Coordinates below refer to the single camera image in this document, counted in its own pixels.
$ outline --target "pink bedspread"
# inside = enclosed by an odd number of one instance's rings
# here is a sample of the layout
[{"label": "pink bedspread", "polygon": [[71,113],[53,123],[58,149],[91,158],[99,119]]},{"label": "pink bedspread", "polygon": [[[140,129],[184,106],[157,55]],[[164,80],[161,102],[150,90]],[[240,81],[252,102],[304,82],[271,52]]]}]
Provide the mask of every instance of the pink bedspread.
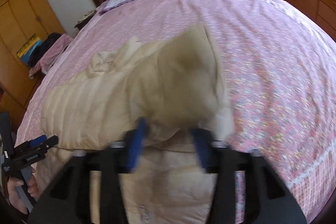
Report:
[{"label": "pink bedspread", "polygon": [[235,119],[229,142],[259,148],[310,222],[336,187],[336,44],[282,0],[135,0],[95,15],[36,91],[17,144],[40,134],[46,91],[83,70],[95,52],[131,36],[171,38],[197,22],[222,51]]}]

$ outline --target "bedside table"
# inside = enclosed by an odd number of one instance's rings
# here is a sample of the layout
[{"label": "bedside table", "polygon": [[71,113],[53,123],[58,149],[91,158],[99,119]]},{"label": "bedside table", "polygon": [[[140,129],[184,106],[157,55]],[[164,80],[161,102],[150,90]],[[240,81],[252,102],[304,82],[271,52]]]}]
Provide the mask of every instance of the bedside table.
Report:
[{"label": "bedside table", "polygon": [[96,14],[96,10],[92,10],[87,14],[83,15],[82,18],[77,22],[75,28],[81,30],[90,21],[91,18]]}]

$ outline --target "human hand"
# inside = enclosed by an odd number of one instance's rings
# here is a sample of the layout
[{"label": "human hand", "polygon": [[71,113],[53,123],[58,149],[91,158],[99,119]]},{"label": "human hand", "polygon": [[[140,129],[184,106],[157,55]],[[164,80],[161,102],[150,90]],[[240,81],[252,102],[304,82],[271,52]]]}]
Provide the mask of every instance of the human hand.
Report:
[{"label": "human hand", "polygon": [[[31,167],[31,172],[35,173],[35,169]],[[8,195],[9,195],[9,202],[13,205],[16,209],[18,209],[23,214],[28,214],[27,208],[24,205],[23,201],[19,197],[15,187],[22,186],[23,181],[17,178],[10,178],[7,183]],[[37,187],[36,178],[32,175],[28,181],[28,193],[33,198],[39,197],[39,189]]]}]

